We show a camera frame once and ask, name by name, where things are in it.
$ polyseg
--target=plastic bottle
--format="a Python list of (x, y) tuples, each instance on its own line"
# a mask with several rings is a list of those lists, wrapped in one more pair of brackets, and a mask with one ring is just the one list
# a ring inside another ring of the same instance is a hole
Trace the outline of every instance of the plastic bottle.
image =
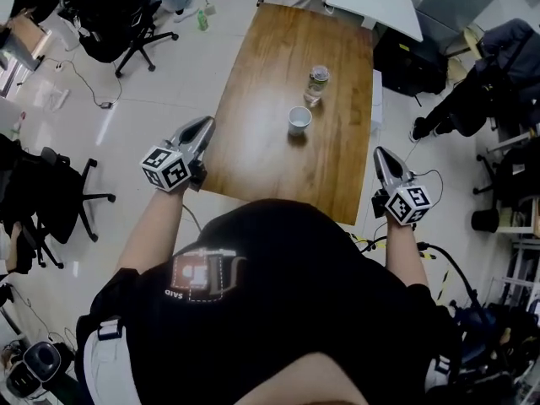
[(197, 19), (199, 21), (199, 29), (201, 31), (206, 31), (208, 29), (208, 18), (202, 10), (199, 10)]

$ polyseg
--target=equipment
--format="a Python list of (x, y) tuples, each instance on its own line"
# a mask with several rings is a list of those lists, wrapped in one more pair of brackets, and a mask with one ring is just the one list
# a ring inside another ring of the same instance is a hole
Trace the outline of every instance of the equipment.
[(153, 146), (140, 162), (148, 181), (171, 192), (189, 180), (190, 188), (198, 192), (207, 176), (203, 154), (215, 127), (213, 117), (200, 117), (179, 127), (160, 147)]
[(373, 62), (382, 73), (382, 85), (398, 93), (437, 95), (446, 87), (448, 60), (429, 37), (420, 43), (389, 29), (375, 47)]
[(373, 153), (382, 189), (371, 198), (375, 217), (387, 209), (401, 225), (418, 222), (433, 206), (424, 186), (417, 186), (415, 174), (390, 150), (377, 147)]

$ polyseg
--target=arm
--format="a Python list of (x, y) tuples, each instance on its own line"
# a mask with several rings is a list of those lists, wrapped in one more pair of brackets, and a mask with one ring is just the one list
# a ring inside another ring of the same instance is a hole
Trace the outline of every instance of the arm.
[(494, 29), (485, 32), (482, 39), (483, 50), (490, 56), (497, 55), (513, 41), (520, 41), (531, 30), (531, 26), (522, 19), (512, 19)]
[(134, 268), (143, 273), (169, 261), (175, 249), (187, 186), (171, 193), (156, 190), (127, 241), (116, 270)]
[(19, 238), (21, 230), (22, 228), (20, 226), (20, 223), (15, 222), (15, 224), (13, 224), (13, 229), (11, 230), (9, 256), (8, 259), (5, 261), (5, 272), (2, 272), (2, 274), (10, 274), (17, 268), (17, 239)]
[(386, 268), (407, 286), (414, 284), (429, 286), (413, 228), (401, 226), (390, 213), (387, 213), (386, 217), (388, 220)]

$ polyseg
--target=table top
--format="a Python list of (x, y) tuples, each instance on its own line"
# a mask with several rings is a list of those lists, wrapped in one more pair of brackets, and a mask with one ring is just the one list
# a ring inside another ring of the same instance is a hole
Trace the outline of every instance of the table top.
[[(205, 154), (203, 189), (245, 201), (309, 203), (354, 224), (370, 139), (371, 32), (318, 13), (262, 4), (242, 43)], [(313, 66), (330, 71), (305, 137), (288, 135)]]
[(416, 41), (424, 39), (412, 0), (327, 0), (327, 4), (372, 18)]

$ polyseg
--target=tiled floor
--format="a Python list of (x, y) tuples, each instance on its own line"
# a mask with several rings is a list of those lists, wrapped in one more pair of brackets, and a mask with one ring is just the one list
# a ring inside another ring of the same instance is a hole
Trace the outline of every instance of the tiled floor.
[[(110, 111), (94, 105), (89, 91), (70, 67), (55, 73), (55, 63), (51, 61), (45, 62), (10, 95), (28, 113), (22, 142), (30, 152), (38, 154), (44, 146), (52, 147), (71, 157), (73, 167), (78, 170), (83, 169), (89, 157), (97, 159), (99, 166), (91, 171), (86, 191), (117, 195), (114, 204), (107, 201), (92, 203), (90, 221), (100, 236), (97, 243), (90, 241), (80, 221), (66, 245), (51, 243), (55, 253), (66, 263), (64, 270), (50, 264), (45, 269), (33, 268), (27, 276), (15, 274), (11, 277), (52, 331), (63, 334), (64, 327), (74, 330), (78, 317), (88, 311), (95, 294), (111, 277), (127, 236), (153, 192), (139, 169), (141, 157), (150, 146), (169, 137), (184, 122), (197, 116), (213, 115), (217, 110), (243, 36), (257, 10), (257, 0), (211, 1), (218, 13), (210, 18), (209, 32), (199, 32), (194, 18), (180, 24), (173, 24), (169, 19), (161, 26), (161, 31), (174, 30), (180, 39), (177, 42), (166, 40), (149, 50), (157, 66), (154, 73), (148, 72), (139, 56), (127, 64), (121, 79), (121, 99)], [(320, 0), (314, 1), (313, 8), (322, 11)], [(95, 89), (98, 101), (117, 97), (119, 86), (114, 68), (94, 61), (82, 48), (66, 53), (55, 42), (47, 56), (72, 60)], [(71, 89), (63, 108), (57, 112), (47, 110), (47, 98), (53, 87)], [(443, 197), (420, 223), (417, 238), (449, 250), (472, 286), (482, 289), (494, 269), (505, 265), (508, 254), (504, 239), (475, 233), (469, 226), (472, 211), (485, 203), (482, 198), (472, 195), (473, 186), (482, 183), (484, 176), (474, 158), (487, 143), (493, 142), (494, 135), (487, 127), (473, 138), (452, 133), (426, 139), (411, 153), (413, 145), (408, 140), (408, 130), (414, 118), (425, 116), (441, 100), (441, 97), (429, 94), (421, 94), (418, 98), (422, 107), (414, 99), (384, 91), (381, 106), (385, 125), (370, 139), (357, 222), (355, 226), (344, 228), (372, 238), (375, 229), (383, 223), (374, 218), (370, 206), (370, 197), (379, 188), (373, 166), (373, 148), (377, 145), (388, 147), (402, 158), (410, 153), (408, 164), (412, 169), (425, 172), (435, 168), (444, 179)], [(430, 174), (421, 181), (428, 187), (431, 197), (438, 199), (441, 190), (438, 176)], [(209, 192), (188, 192), (185, 202), (202, 225), (242, 204), (239, 200)], [(378, 235), (384, 233), (385, 227)], [(197, 228), (185, 214), (177, 247), (196, 238)], [(376, 251), (370, 256), (384, 261), (384, 251)], [(437, 295), (447, 269), (446, 262), (439, 258), (426, 262), (425, 266), (432, 291)], [(447, 303), (451, 298), (466, 299), (455, 274), (450, 277), (442, 302)], [(43, 326), (30, 310), (20, 301), (16, 301), (16, 308), (19, 322), (30, 338), (45, 338)]]

